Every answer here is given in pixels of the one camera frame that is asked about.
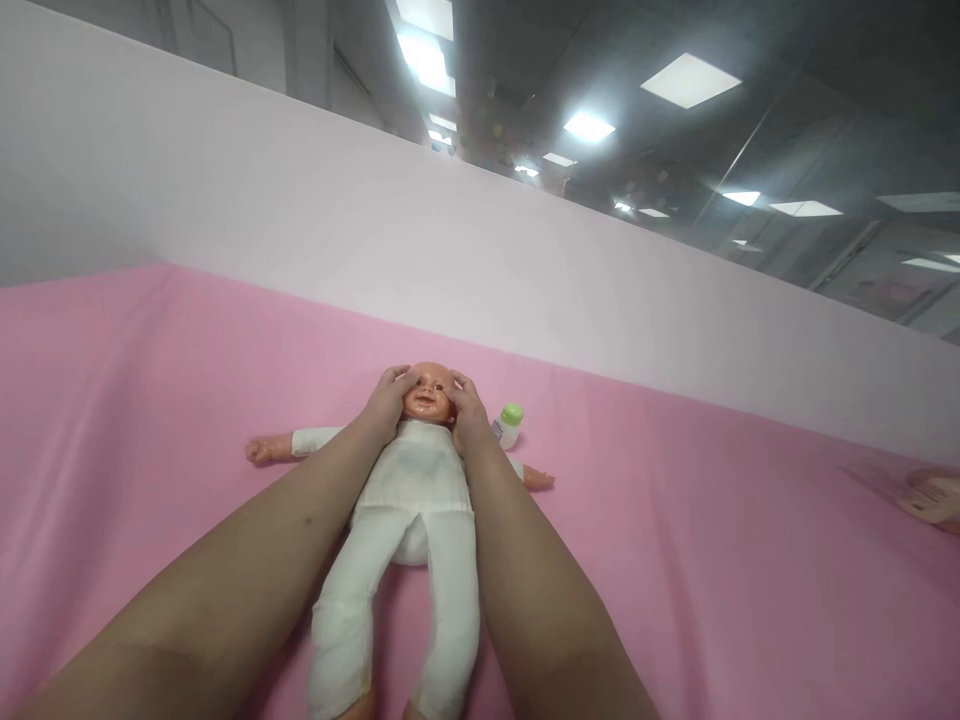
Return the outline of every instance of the white partition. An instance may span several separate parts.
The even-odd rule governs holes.
[[[0,284],[151,261],[960,463],[956,347],[3,0]]]

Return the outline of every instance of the doll hand on table edge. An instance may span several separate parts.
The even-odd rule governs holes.
[[[258,435],[244,449],[247,460],[257,467],[293,459],[293,433]]]

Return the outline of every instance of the doll leg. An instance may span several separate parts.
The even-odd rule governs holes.
[[[310,717],[330,720],[369,692],[373,666],[373,596],[416,514],[361,508],[313,606],[316,648]]]
[[[480,638],[476,526],[471,512],[424,513],[433,633],[411,702],[427,720],[456,720]]]

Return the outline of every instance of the green bottle cap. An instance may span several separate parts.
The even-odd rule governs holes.
[[[516,403],[507,403],[500,413],[500,420],[510,427],[516,427],[523,420],[523,408]]]

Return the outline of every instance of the doll's body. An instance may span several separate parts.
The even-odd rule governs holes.
[[[473,510],[449,429],[452,408],[442,392],[453,378],[434,363],[415,368],[420,384],[404,397],[405,419],[370,472],[350,534],[313,607],[312,720],[339,717],[370,692],[373,597],[391,561],[430,570],[432,640],[411,703],[427,720],[458,718],[463,707],[480,631]],[[247,456],[258,463],[305,457],[339,430],[259,438],[248,445]],[[274,449],[264,455],[271,442]],[[532,489],[552,484],[542,473],[511,464]]]

